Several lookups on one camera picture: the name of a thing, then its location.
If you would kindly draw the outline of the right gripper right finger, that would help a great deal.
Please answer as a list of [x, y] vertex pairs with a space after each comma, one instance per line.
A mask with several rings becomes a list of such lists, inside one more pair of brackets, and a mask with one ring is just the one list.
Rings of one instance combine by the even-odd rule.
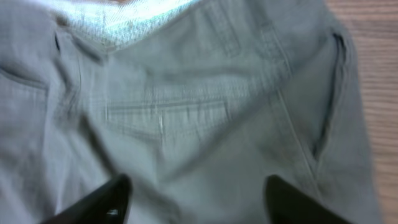
[[264, 208], [272, 224], [349, 224], [278, 175], [266, 178]]

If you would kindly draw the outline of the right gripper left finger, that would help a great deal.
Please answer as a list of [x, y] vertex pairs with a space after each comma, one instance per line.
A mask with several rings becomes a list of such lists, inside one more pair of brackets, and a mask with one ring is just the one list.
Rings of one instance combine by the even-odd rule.
[[131, 194], [130, 178], [119, 174], [43, 224], [124, 224]]

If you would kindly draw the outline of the grey shorts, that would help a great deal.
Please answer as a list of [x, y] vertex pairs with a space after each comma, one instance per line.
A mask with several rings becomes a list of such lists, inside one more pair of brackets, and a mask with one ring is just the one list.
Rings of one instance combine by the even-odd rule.
[[200, 1], [103, 48], [1, 2], [1, 222], [40, 223], [114, 176], [129, 223], [268, 223], [278, 175], [381, 223], [349, 32], [323, 1]]

